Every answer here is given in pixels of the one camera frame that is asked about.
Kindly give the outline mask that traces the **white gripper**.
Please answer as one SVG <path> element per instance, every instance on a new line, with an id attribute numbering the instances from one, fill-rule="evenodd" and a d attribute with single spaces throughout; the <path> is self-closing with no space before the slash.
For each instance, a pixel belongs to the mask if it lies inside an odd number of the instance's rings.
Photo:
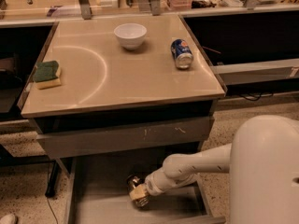
<path id="1" fill-rule="evenodd" d="M 148 195 L 158 196 L 164 193 L 164 173 L 153 172 L 145 179 L 145 185 L 140 184 L 129 191 L 132 201 L 143 199 Z"/>

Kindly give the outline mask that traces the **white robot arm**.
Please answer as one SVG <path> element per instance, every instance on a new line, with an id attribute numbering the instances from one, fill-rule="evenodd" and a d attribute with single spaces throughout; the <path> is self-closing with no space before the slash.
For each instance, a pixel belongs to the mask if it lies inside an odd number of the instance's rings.
<path id="1" fill-rule="evenodd" d="M 230 224 L 299 224 L 299 121 L 262 115 L 244 122 L 233 142 L 195 154 L 173 154 L 144 181 L 128 179 L 130 198 L 187 186 L 200 173 L 230 175 Z"/>

